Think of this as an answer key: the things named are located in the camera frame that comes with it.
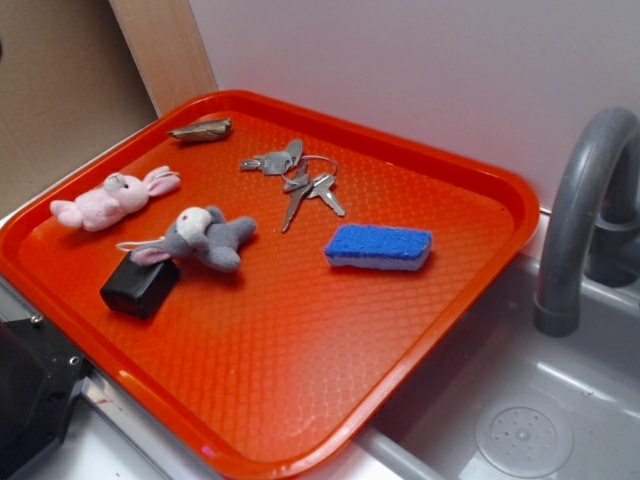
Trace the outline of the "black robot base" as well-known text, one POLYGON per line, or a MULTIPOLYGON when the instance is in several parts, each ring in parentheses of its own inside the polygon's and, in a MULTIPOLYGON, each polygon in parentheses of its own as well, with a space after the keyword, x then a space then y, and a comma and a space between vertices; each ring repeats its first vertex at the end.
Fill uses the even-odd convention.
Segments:
POLYGON ((14 479, 60 448, 88 361, 49 319, 1 324, 1 477, 14 479))

